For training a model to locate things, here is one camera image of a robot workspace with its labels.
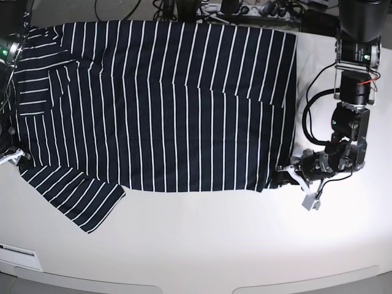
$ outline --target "striped shirt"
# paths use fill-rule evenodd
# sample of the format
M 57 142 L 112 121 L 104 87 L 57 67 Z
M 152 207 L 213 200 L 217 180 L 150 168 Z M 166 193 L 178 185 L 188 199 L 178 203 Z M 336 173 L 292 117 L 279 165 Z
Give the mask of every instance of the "striped shirt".
M 124 196 L 255 190 L 289 158 L 296 37 L 155 21 L 32 29 L 13 124 L 22 177 L 91 233 Z

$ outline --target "power strip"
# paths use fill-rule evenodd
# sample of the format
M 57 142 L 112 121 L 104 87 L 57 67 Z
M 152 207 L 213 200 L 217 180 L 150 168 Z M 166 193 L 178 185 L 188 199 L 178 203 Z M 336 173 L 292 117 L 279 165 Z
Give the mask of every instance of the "power strip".
M 222 17 L 222 18 L 232 18 L 232 17 L 241 17 L 243 18 L 251 18 L 251 19 L 259 19 L 259 20 L 268 20 L 268 21 L 278 21 L 278 22 L 291 22 L 295 23 L 296 21 L 292 19 L 291 15 L 286 12 L 286 14 L 283 17 L 280 17 L 278 14 L 275 16 L 271 15 L 261 15 L 260 14 L 260 9 L 262 6 L 257 6 L 257 5 L 247 5 L 243 4 L 241 7 L 248 7 L 249 12 L 248 13 L 234 13 L 233 15 L 224 15 L 221 12 L 221 5 L 220 4 L 202 4 L 202 10 L 205 14 L 211 14 L 211 13 L 216 13 L 217 17 Z

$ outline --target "table surface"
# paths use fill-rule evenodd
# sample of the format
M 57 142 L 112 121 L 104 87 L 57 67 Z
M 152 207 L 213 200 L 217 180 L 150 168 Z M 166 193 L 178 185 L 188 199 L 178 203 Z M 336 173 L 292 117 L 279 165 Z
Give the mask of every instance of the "table surface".
M 300 128 L 311 80 L 334 62 L 335 40 L 298 33 L 297 150 L 313 148 Z M 371 107 L 366 167 L 328 185 L 320 211 L 308 212 L 299 187 L 154 194 L 127 191 L 87 235 L 0 166 L 0 243 L 34 250 L 46 273 L 95 281 L 156 285 L 164 293 L 232 293 L 236 288 L 303 281 L 378 265 L 392 270 L 392 51 L 383 50 L 377 105 Z M 333 88 L 335 71 L 311 94 Z M 314 133 L 328 140 L 336 101 L 312 113 Z

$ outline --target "red wire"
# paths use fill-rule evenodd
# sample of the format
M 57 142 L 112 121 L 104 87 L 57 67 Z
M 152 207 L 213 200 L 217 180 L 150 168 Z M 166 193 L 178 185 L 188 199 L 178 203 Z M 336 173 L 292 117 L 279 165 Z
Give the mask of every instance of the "red wire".
M 358 83 L 358 85 L 364 85 L 364 84 L 371 83 L 372 81 L 376 81 L 376 79 L 378 79 L 378 78 L 379 77 L 377 76 L 377 77 L 372 78 L 371 80 L 368 80 L 368 81 L 361 81 L 361 82 Z

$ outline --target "metal bracket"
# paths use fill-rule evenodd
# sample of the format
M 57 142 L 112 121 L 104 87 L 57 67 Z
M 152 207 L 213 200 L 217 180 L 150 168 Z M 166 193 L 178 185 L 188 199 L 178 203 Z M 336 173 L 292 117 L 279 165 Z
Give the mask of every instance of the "metal bracket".
M 307 185 L 305 180 L 295 172 L 294 165 L 289 165 L 288 167 L 279 168 L 279 169 L 277 169 L 277 171 L 289 173 L 289 175 L 298 184 L 300 184 L 302 190 L 304 190 L 304 192 L 306 193 L 306 197 L 304 199 L 304 202 L 302 202 L 303 207 L 305 207 L 309 211 L 311 211 L 312 209 L 319 210 L 319 208 L 321 206 L 319 192 L 325 182 L 325 179 L 320 183 L 320 186 L 318 187 L 317 193 L 312 193 L 310 187 Z
M 0 165 L 6 162 L 10 162 L 11 164 L 17 165 L 19 163 L 19 160 L 22 158 L 22 156 L 28 157 L 28 154 L 26 154 L 23 150 L 18 149 L 15 151 L 15 153 L 0 158 Z

